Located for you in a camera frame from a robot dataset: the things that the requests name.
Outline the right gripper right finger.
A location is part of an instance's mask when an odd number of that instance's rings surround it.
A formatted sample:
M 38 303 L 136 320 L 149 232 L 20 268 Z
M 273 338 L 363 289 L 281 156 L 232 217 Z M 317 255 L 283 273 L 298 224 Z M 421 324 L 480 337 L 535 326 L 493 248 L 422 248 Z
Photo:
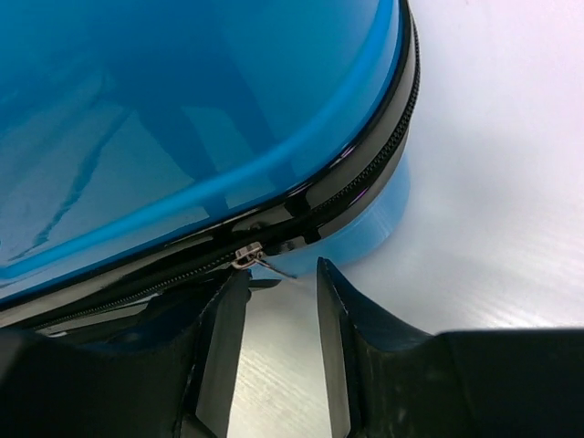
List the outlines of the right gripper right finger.
M 429 334 L 318 260 L 318 324 L 335 437 L 580 437 L 583 332 Z

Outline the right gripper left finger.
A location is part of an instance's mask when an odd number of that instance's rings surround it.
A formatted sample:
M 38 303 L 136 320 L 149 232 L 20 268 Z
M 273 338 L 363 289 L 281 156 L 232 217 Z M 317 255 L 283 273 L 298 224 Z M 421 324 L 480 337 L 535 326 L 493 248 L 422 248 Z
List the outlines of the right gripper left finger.
M 127 322 L 1 332 L 4 437 L 224 437 L 250 276 L 226 270 Z

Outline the silver zipper pull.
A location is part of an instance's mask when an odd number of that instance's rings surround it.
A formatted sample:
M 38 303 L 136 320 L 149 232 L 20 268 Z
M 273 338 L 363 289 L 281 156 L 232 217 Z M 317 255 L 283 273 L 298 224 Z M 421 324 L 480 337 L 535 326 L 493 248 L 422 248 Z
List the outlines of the silver zipper pull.
M 235 257 L 231 262 L 231 266 L 238 270 L 246 270 L 255 265 L 260 265 L 263 268 L 278 274 L 289 280 L 296 280 L 297 277 L 288 272 L 276 267 L 275 265 L 265 260 L 264 247 L 259 242 L 253 242 L 249 245 L 243 246 L 235 251 Z

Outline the blue hard-shell suitcase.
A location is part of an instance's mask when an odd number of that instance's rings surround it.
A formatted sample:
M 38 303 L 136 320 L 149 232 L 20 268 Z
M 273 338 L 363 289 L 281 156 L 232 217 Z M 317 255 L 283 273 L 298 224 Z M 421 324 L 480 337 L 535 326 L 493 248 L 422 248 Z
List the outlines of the blue hard-shell suitcase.
M 4 1 L 1 324 L 65 337 L 231 266 L 293 276 L 402 219 L 405 1 Z

